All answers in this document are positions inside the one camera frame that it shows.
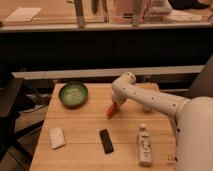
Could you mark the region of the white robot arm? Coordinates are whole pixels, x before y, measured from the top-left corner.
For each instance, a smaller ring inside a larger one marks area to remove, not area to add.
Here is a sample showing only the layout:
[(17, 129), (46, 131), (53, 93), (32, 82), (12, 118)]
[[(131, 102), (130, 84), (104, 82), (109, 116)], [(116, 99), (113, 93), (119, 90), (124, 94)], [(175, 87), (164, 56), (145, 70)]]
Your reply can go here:
[(175, 135), (174, 171), (213, 171), (213, 98), (182, 96), (135, 86), (125, 72), (112, 83), (112, 101), (121, 106), (128, 98), (146, 105), (170, 121)]

